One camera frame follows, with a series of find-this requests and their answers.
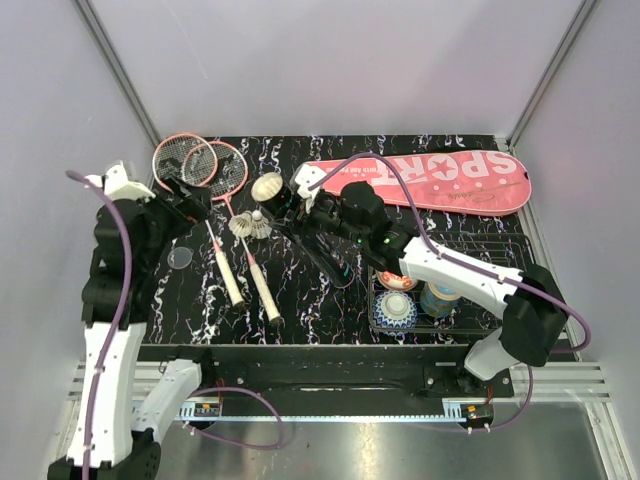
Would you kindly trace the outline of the black shuttlecock tube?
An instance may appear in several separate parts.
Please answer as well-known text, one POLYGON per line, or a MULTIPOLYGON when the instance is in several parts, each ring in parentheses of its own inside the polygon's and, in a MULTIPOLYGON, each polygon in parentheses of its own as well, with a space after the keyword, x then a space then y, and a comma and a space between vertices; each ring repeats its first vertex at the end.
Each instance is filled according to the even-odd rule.
POLYGON ((266 212, 270 226, 304 252, 335 287, 344 289, 352 283, 351 266, 326 235, 309 223, 304 199, 279 173, 260 176, 251 187, 251 196, 266 212))

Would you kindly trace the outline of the white feather shuttlecock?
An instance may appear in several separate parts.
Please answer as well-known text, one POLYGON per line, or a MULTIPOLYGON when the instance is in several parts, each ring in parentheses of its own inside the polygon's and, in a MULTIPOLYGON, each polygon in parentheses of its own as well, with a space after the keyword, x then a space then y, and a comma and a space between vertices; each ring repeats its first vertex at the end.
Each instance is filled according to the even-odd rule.
POLYGON ((268 219, 259 210, 251 212, 251 219, 251 236, 258 240, 267 239, 272 232, 268 219))
POLYGON ((253 217, 252 213, 245 211, 234 215, 228 222, 228 227, 233 235, 238 238, 246 238, 252 234, 253 217))
POLYGON ((252 185, 251 195, 256 202, 266 202, 273 199, 283 186, 282 177, 276 172, 269 172, 260 176, 252 185))

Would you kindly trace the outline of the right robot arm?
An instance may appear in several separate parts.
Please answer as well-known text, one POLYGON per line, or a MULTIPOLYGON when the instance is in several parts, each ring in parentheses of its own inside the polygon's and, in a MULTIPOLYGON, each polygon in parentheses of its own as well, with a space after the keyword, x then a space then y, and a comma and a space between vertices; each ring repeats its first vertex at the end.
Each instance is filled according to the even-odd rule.
POLYGON ((328 261, 323 234, 358 245, 376 270, 449 288, 501 320, 501 327, 476 341, 454 371, 455 387, 463 395, 480 394, 497 373, 517 363, 547 363, 568 315, 546 268, 507 268, 428 244, 416 229, 391 219, 383 200, 365 182, 347 185, 339 196, 320 192, 315 198, 303 198, 282 186, 275 201, 274 215, 282 231, 325 272, 336 269, 328 261))

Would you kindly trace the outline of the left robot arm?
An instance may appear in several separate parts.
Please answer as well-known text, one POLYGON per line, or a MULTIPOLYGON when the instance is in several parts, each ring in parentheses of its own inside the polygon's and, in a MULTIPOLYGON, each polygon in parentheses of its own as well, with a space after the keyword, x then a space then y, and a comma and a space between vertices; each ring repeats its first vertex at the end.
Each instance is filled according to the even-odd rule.
POLYGON ((206 220, 202 187, 171 178, 169 190, 101 176, 101 184, 69 170, 103 206, 96 214, 96 247, 82 291, 85 371, 76 430, 67 452, 52 462, 49 479, 153 479, 161 445, 192 393, 208 394, 216 372, 208 354, 176 355, 140 407, 133 383, 151 301, 154 272, 168 244, 206 220))

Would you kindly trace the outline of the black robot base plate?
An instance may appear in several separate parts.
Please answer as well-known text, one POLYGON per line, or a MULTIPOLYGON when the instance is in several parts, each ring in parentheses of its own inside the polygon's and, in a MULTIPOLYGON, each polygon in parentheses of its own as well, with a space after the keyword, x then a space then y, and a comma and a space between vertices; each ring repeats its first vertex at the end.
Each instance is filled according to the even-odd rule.
POLYGON ((510 398, 510 374, 488 381, 463 370, 464 346, 436 345, 160 345, 146 346, 145 361, 205 357, 231 384, 241 377, 260 391, 382 388, 432 398, 510 398))

